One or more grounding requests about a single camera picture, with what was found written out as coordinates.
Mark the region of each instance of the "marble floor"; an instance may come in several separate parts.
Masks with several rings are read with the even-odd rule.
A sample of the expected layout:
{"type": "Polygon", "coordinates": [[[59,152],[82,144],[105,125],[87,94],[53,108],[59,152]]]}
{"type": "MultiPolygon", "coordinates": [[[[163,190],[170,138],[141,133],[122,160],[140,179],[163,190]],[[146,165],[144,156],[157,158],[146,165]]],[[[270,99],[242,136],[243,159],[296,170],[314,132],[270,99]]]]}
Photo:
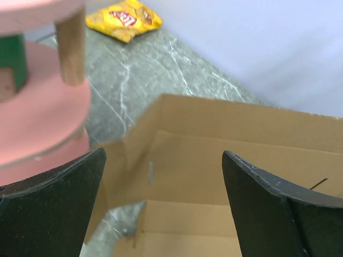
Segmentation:
{"type": "MultiPolygon", "coordinates": [[[[86,73],[92,105],[91,143],[121,137],[162,93],[232,101],[262,101],[163,29],[122,44],[86,30],[86,73]]],[[[55,37],[42,41],[56,46],[55,37]]]]}

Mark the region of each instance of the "wooden peg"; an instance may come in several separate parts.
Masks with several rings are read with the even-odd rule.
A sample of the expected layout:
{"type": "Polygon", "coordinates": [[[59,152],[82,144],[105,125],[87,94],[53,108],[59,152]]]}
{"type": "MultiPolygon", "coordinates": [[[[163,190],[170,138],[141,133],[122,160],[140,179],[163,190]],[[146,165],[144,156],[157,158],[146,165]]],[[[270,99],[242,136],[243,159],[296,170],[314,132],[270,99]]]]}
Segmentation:
{"type": "Polygon", "coordinates": [[[0,68],[0,102],[14,97],[16,91],[13,70],[11,68],[0,68]]]}
{"type": "Polygon", "coordinates": [[[55,26],[62,80],[80,86],[85,80],[85,8],[55,26]]]}
{"type": "Polygon", "coordinates": [[[82,126],[75,134],[75,139],[81,139],[85,134],[85,127],[82,126]]]}

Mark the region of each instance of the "cardboard box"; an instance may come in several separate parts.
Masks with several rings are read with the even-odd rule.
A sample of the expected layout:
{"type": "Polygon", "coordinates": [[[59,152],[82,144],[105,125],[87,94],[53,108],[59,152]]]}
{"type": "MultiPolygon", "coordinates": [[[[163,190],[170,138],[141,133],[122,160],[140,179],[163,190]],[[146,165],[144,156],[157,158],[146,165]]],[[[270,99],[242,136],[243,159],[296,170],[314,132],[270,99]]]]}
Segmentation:
{"type": "Polygon", "coordinates": [[[223,151],[343,196],[342,133],[334,117],[163,95],[121,141],[102,145],[107,163],[87,237],[107,210],[147,200],[136,236],[117,241],[116,257],[239,257],[223,151]]]}

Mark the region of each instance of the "cardboard box flap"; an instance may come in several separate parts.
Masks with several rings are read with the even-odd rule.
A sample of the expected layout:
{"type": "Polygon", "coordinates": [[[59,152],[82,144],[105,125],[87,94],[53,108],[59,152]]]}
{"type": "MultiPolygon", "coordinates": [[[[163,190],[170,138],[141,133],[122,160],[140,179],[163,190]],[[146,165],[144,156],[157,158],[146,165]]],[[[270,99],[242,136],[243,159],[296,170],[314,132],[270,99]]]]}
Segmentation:
{"type": "Polygon", "coordinates": [[[124,136],[127,169],[131,170],[153,142],[160,123],[162,98],[158,98],[141,116],[135,126],[124,136]]]}
{"type": "MultiPolygon", "coordinates": [[[[110,209],[146,199],[229,208],[221,169],[225,150],[305,188],[317,185],[315,190],[321,193],[339,195],[343,191],[341,131],[343,120],[333,117],[163,95],[123,140],[100,145],[108,158],[99,191],[105,197],[98,198],[110,209]]],[[[90,231],[95,223],[91,222],[90,231]]],[[[179,234],[157,228],[154,223],[150,229],[155,232],[147,233],[161,229],[168,235],[190,236],[181,228],[179,234]]],[[[215,237],[209,230],[192,233],[215,237]]]]}
{"type": "Polygon", "coordinates": [[[135,238],[119,239],[114,256],[241,256],[228,206],[147,201],[135,238]]]}
{"type": "Polygon", "coordinates": [[[159,129],[172,134],[343,153],[340,118],[199,97],[162,100],[159,129]]]}
{"type": "Polygon", "coordinates": [[[145,232],[178,235],[236,237],[229,206],[197,205],[148,200],[145,232]]]}

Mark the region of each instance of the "potato chip bag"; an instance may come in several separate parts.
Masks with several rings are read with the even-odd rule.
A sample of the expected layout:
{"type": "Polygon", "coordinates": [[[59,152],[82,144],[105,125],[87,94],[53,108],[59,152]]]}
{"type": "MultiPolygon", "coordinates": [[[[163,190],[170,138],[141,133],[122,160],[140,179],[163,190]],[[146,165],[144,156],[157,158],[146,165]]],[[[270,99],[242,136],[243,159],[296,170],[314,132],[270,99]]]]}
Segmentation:
{"type": "Polygon", "coordinates": [[[162,19],[137,0],[124,0],[86,16],[86,24],[106,35],[129,43],[136,35],[161,27],[162,19]]]}

